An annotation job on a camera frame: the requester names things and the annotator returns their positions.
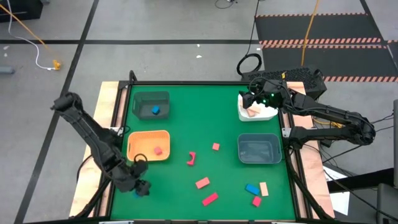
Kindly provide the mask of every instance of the gray floor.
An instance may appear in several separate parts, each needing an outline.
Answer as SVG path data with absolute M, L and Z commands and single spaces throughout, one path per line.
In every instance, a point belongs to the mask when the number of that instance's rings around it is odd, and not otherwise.
M 26 24 L 43 39 L 81 36 L 92 0 L 52 0 L 42 18 Z M 368 0 L 385 39 L 398 39 L 395 0 Z M 267 0 L 259 14 L 311 13 L 315 0 Z M 99 0 L 88 39 L 248 39 L 256 2 L 239 1 L 229 9 L 214 7 L 213 0 Z M 363 12 L 357 0 L 321 1 L 319 13 Z M 0 24 L 0 39 L 10 39 L 7 24 Z M 28 34 L 13 24 L 13 33 Z M 0 63 L 17 72 L 0 77 L 0 127 L 3 156 L 0 178 L 0 221 L 12 223 L 32 174 L 52 112 L 49 107 L 60 94 L 76 45 L 52 45 L 64 62 L 59 72 L 35 66 L 31 45 L 0 45 Z M 235 68 L 247 45 L 85 45 L 70 91 L 80 94 L 85 109 L 93 114 L 102 81 L 125 80 L 133 69 L 140 80 L 239 80 Z M 257 51 L 253 45 L 251 52 Z M 40 63 L 51 65 L 42 49 Z M 249 70 L 255 62 L 245 63 Z M 387 116 L 398 96 L 396 83 L 327 83 L 321 102 L 358 111 L 371 121 Z M 386 121 L 377 129 L 390 126 Z M 332 155 L 351 147 L 337 142 Z M 25 222 L 67 218 L 75 189 L 75 175 L 82 160 L 84 142 L 63 120 L 55 130 L 49 153 Z M 340 167 L 362 174 L 392 165 L 392 130 L 377 134 L 374 144 L 336 159 Z

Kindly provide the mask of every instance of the orange bin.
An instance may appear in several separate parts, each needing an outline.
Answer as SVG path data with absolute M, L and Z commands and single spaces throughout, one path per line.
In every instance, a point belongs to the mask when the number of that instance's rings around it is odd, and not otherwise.
M 160 147 L 162 153 L 155 154 L 154 149 Z M 166 130 L 160 131 L 136 131 L 130 134 L 127 145 L 127 158 L 134 161 L 138 154 L 146 156 L 148 161 L 162 161 L 170 155 L 170 134 Z

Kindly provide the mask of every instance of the white cable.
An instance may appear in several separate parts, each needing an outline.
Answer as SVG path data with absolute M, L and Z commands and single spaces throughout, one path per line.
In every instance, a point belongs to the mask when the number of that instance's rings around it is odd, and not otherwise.
M 8 10 L 9 10 L 10 13 L 12 14 L 10 0 L 7 0 L 7 4 L 8 4 Z M 15 38 L 17 38 L 17 39 L 24 40 L 24 41 L 26 41 L 26 42 L 28 42 L 28 43 L 30 43 L 30 44 L 32 44 L 33 46 L 36 47 L 36 50 L 37 50 L 36 65 L 39 66 L 40 68 L 47 69 L 48 71 L 55 70 L 55 68 L 48 68 L 48 67 L 43 67 L 43 66 L 39 65 L 39 63 L 37 62 L 37 61 L 39 60 L 39 55 L 40 55 L 39 47 L 38 47 L 36 44 L 34 44 L 32 41 L 30 41 L 30 40 L 27 40 L 27 39 L 25 39 L 25 38 L 23 38 L 23 37 L 14 36 L 14 35 L 11 33 L 11 24 L 12 24 L 12 15 L 10 15 L 10 23 L 8 24 L 8 33 L 9 33 L 12 37 L 15 37 Z

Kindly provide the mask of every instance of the green mat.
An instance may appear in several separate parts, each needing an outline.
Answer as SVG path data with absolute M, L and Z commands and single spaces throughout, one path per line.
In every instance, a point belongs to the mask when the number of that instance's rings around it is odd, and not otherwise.
M 270 121 L 242 122 L 237 97 L 245 86 L 133 86 L 126 125 L 133 131 L 167 130 L 170 157 L 149 163 L 144 176 L 152 183 L 150 195 L 135 198 L 132 192 L 115 190 L 112 219 L 161 220 L 294 220 L 286 164 L 249 165 L 238 158 L 242 133 L 273 133 L 280 138 L 278 117 Z M 170 116 L 165 120 L 140 121 L 133 115 L 133 94 L 168 91 Z M 123 154 L 127 151 L 127 133 Z M 212 150 L 214 142 L 220 150 Z M 197 154 L 193 167 L 188 152 Z M 208 177 L 210 185 L 197 189 L 195 182 Z M 246 184 L 267 182 L 268 197 L 259 207 L 245 190 Z M 219 198 L 204 207 L 202 200 L 217 192 Z

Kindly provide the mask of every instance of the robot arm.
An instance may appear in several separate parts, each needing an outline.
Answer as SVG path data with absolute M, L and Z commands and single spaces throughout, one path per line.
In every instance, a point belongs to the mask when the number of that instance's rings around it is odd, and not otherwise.
M 135 189 L 140 196 L 149 195 L 150 183 L 141 180 L 148 169 L 147 161 L 138 160 L 132 166 L 127 165 L 120 151 L 122 137 L 111 129 L 102 128 L 88 115 L 76 93 L 66 93 L 56 99 L 51 109 L 75 128 L 89 145 L 95 164 L 121 192 Z
M 267 80 L 260 77 L 254 79 L 248 89 L 248 92 L 239 92 L 243 98 L 243 108 L 248 108 L 257 102 L 265 106 L 281 108 L 295 115 L 316 116 L 344 125 L 342 128 L 284 129 L 282 134 L 288 144 L 293 147 L 301 148 L 307 141 L 325 139 L 347 140 L 353 144 L 368 145 L 373 142 L 376 135 L 374 126 L 359 113 L 317 103 L 309 96 L 288 89 L 285 81 Z

